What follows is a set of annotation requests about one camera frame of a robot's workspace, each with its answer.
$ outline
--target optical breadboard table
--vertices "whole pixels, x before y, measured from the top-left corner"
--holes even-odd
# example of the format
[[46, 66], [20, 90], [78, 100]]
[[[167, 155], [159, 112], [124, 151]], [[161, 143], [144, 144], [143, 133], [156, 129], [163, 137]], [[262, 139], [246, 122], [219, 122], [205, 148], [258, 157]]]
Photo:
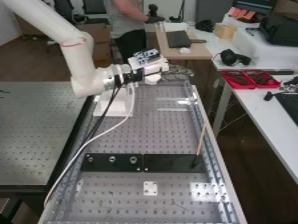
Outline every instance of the optical breadboard table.
[[70, 82], [8, 82], [0, 90], [0, 192], [43, 192], [86, 99]]
[[[96, 121], [92, 112], [93, 108], [78, 147]], [[121, 120], [107, 117], [97, 134]], [[147, 155], [195, 154], [204, 123], [208, 126], [201, 154], [204, 172], [151, 172], [148, 167], [140, 167], [140, 172], [82, 171], [83, 162], [96, 153], [116, 158], [119, 154], [140, 154], [144, 159]], [[156, 185], [152, 195], [144, 189], [147, 183]], [[133, 117], [89, 146], [40, 220], [47, 224], [175, 222], [246, 223], [203, 103], [188, 81], [139, 86]]]

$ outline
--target white cable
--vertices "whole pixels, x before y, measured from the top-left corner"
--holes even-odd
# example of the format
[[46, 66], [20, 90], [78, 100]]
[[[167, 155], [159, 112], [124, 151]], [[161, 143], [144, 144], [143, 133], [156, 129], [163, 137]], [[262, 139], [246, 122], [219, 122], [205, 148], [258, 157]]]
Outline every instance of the white cable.
[[131, 84], [129, 87], [132, 88], [132, 98], [133, 98], [133, 99], [132, 99], [132, 106], [131, 106], [131, 111], [129, 111], [128, 116], [127, 116], [125, 119], [124, 119], [117, 125], [115, 125], [109, 130], [107, 130], [107, 131], [103, 132], [100, 135], [97, 135], [95, 138], [92, 138], [92, 139], [91, 139], [91, 140], [82, 146], [82, 148], [78, 150], [76, 155], [72, 157], [71, 162], [68, 163], [68, 165], [67, 165], [67, 167], [66, 167], [63, 173], [60, 174], [60, 176], [59, 176], [59, 178], [58, 178], [58, 180], [56, 180], [56, 182], [55, 182], [55, 184], [54, 184], [54, 186], [52, 186], [52, 188], [51, 188], [51, 190], [50, 190], [50, 193], [48, 193], [47, 198], [46, 198], [46, 200], [44, 200], [44, 207], [46, 207], [47, 204], [48, 204], [50, 198], [51, 198], [51, 196], [52, 196], [52, 194], [54, 194], [55, 189], [58, 188], [58, 185], [59, 185], [60, 181], [63, 180], [63, 178], [64, 178], [67, 172], [70, 171], [70, 169], [71, 169], [74, 163], [76, 162], [76, 160], [78, 160], [79, 156], [82, 155], [82, 153], [83, 153], [84, 149], [87, 148], [87, 146], [88, 146], [93, 141], [96, 141], [100, 137], [103, 137], [103, 136], [107, 135], [111, 131], [113, 131], [117, 127], [120, 127], [120, 126], [127, 122], [127, 120], [128, 120], [131, 114], [133, 113], [135, 102], [136, 102], [136, 91], [135, 91], [135, 86], [133, 86], [133, 84]]

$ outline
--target wooden stick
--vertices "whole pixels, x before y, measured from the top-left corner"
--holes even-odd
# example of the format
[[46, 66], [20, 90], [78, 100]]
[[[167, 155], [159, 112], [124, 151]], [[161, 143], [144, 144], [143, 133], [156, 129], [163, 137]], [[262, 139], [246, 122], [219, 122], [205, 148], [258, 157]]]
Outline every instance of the wooden stick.
[[207, 124], [204, 124], [204, 127], [203, 127], [203, 134], [201, 134], [201, 138], [199, 142], [197, 156], [200, 155], [200, 152], [201, 152], [205, 132], [207, 132]]

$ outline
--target headphones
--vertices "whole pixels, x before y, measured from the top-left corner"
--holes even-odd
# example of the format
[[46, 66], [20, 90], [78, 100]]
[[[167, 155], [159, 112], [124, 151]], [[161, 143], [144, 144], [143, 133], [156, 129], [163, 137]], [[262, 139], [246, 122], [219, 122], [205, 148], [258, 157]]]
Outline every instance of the headphones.
[[235, 51], [232, 51], [231, 49], [221, 52], [221, 60], [224, 64], [228, 66], [235, 66], [236, 63], [250, 65], [250, 62], [252, 62], [250, 57], [241, 54], [236, 54]]

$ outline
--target monitor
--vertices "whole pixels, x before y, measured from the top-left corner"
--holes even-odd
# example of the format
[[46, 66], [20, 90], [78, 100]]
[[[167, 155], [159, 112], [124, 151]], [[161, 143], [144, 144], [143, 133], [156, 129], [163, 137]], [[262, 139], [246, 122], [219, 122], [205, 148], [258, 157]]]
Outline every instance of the monitor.
[[269, 15], [277, 5], [277, 0], [236, 0], [233, 6]]

